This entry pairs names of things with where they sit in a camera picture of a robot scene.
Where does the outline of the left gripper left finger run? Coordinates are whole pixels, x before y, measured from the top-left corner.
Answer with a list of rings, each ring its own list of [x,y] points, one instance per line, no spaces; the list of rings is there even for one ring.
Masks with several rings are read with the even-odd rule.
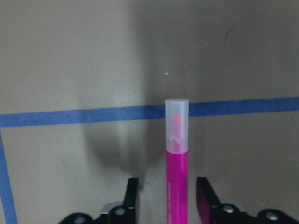
[[[85,213],[72,213],[61,224],[136,224],[139,178],[129,178],[124,199],[106,204],[97,218]]]

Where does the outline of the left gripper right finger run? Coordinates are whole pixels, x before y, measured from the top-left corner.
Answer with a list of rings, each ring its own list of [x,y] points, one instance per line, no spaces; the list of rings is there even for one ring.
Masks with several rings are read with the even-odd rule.
[[[233,203],[221,202],[206,177],[196,179],[196,205],[203,224],[297,224],[291,216],[276,209],[262,210],[256,217]]]

